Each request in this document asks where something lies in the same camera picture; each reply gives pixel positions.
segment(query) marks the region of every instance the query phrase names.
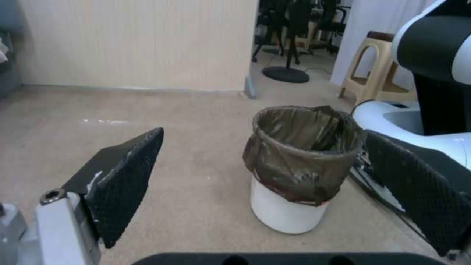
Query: trash can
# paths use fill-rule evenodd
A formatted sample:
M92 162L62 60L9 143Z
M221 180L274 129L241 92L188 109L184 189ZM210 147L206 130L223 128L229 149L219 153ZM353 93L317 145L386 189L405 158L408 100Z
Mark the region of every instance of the trash can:
M280 232L313 229L340 190L365 133L348 113L329 106L266 108L252 125L243 158L253 174L253 212Z

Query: plastic stool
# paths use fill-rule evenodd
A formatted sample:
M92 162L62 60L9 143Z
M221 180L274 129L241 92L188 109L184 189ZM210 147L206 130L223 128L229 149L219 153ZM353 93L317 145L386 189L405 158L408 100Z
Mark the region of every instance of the plastic stool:
M338 97L342 97L345 90L354 93L357 97L355 106L363 101L389 100L389 101L416 101L415 90L407 90L393 84L392 79L398 68L398 65L391 59L391 41L394 38L392 34L370 31L367 38L363 41L355 58L350 65L347 77L339 91ZM365 51L369 48L376 51L376 61L367 78L355 77L354 74L363 57Z

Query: garbage bag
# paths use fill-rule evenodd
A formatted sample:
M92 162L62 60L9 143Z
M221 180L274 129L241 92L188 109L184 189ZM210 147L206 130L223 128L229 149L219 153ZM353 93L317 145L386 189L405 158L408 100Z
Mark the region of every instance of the garbage bag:
M246 167L287 201L312 206L338 193L365 139L348 113L330 106L266 108L252 125Z

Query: wall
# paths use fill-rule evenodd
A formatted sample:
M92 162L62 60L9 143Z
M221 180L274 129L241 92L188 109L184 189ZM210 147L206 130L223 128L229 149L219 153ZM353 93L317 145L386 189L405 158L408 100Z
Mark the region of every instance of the wall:
M19 0L22 83L243 90L256 0Z
M331 82L342 85L350 64L369 31L396 33L403 24L432 2L433 0L353 0ZM374 52L367 50L356 75L366 76L374 60ZM411 89L414 84L412 73L399 67L394 83Z

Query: beige carpet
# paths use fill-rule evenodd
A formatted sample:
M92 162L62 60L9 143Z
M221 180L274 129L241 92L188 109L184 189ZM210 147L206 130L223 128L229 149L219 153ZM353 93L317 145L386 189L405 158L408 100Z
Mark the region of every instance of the beige carpet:
M306 234L281 234L255 217L251 174L241 158L253 115L285 104L351 108L351 98L336 99L337 88L322 71L310 72L313 80L303 85L262 77L269 58L260 53L252 68L260 100L237 92L22 88L0 100L0 199L31 220L39 196L60 187L97 150L162 126L164 144L144 201L116 247L104 250L102 264L187 251L387 251L437 258L351 180ZM326 55L301 59L299 68L331 67L332 61Z

